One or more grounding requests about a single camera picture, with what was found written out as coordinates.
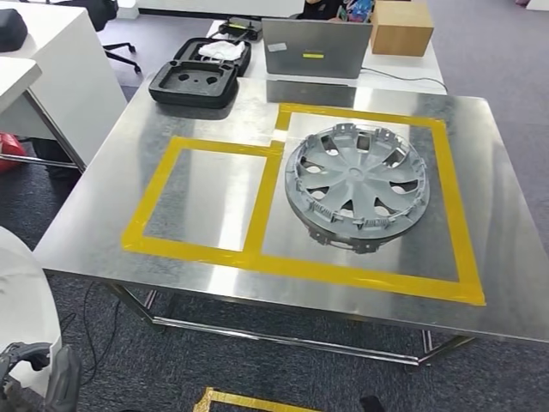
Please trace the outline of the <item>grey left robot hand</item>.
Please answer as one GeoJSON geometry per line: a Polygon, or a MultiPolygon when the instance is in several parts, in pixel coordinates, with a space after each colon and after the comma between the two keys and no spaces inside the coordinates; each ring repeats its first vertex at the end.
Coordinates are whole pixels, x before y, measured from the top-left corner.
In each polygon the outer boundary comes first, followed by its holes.
{"type": "Polygon", "coordinates": [[[80,393],[81,362],[66,345],[55,355],[46,342],[13,342],[1,353],[2,411],[76,411],[80,393]],[[22,396],[20,382],[10,376],[16,366],[28,362],[35,372],[50,368],[41,407],[22,396]]]}

